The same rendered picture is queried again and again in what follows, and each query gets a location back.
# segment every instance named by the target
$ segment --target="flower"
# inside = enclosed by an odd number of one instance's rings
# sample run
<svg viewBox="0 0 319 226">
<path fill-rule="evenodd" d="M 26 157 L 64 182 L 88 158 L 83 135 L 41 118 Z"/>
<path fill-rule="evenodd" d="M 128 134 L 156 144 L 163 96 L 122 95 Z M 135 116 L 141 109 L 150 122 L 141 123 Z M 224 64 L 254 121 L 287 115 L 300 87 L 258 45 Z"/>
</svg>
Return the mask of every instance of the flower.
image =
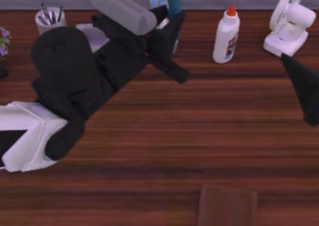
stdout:
<svg viewBox="0 0 319 226">
<path fill-rule="evenodd" d="M 11 34 L 3 27 L 0 27 L 0 31 L 2 34 L 2 37 L 0 38 L 0 54 L 2 55 L 2 57 L 4 57 L 8 54 L 8 48 L 6 44 L 10 43 Z"/>
</svg>

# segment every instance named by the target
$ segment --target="flower pot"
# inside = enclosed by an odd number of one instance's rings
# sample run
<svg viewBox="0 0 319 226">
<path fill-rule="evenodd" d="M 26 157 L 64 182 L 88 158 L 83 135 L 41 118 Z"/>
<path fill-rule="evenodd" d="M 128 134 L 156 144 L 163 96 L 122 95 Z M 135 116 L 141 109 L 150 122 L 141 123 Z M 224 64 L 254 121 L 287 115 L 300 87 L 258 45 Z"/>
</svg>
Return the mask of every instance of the flower pot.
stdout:
<svg viewBox="0 0 319 226">
<path fill-rule="evenodd" d="M 8 71 L 4 67 L 3 60 L 0 60 L 0 79 L 5 78 L 8 76 Z"/>
</svg>

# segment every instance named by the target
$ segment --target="orange nozzle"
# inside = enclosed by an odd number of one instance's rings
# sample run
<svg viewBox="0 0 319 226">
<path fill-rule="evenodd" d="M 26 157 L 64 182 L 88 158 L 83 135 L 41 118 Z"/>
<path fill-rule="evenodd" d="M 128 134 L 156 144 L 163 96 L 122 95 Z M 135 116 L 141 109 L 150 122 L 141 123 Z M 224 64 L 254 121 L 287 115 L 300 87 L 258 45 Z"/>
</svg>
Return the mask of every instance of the orange nozzle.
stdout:
<svg viewBox="0 0 319 226">
<path fill-rule="evenodd" d="M 227 11 L 227 15 L 229 15 L 229 16 L 235 16 L 236 15 L 235 4 L 232 4 L 232 5 L 229 6 L 228 11 Z"/>
</svg>

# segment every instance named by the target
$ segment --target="brown wooden surface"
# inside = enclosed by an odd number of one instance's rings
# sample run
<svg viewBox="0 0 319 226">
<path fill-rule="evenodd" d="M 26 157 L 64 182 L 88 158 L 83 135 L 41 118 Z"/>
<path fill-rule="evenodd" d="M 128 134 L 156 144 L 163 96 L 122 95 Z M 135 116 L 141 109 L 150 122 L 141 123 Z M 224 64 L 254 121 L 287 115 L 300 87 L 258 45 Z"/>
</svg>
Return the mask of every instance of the brown wooden surface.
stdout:
<svg viewBox="0 0 319 226">
<path fill-rule="evenodd" d="M 93 11 L 67 11 L 70 26 Z M 233 60 L 215 64 L 221 11 L 188 11 L 174 60 L 179 85 L 152 66 L 88 122 L 57 165 L 0 172 L 1 226 L 195 226 L 202 184 L 259 193 L 259 226 L 319 225 L 319 134 L 280 60 L 263 49 L 270 11 L 239 11 Z M 13 35 L 0 105 L 32 101 L 34 11 L 0 11 Z M 295 57 L 319 70 L 319 21 Z"/>
</svg>

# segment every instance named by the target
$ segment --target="glue bottle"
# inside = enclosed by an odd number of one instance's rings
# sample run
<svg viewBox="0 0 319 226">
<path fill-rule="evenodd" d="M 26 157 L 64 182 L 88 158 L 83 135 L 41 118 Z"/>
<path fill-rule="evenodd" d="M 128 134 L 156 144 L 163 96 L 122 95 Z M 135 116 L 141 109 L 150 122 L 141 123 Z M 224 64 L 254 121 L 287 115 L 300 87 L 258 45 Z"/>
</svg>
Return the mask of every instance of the glue bottle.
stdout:
<svg viewBox="0 0 319 226">
<path fill-rule="evenodd" d="M 236 11 L 235 5 L 232 4 L 224 17 L 218 24 L 215 46 L 213 51 L 213 59 L 217 63 L 226 63 L 234 56 L 240 19 Z"/>
</svg>

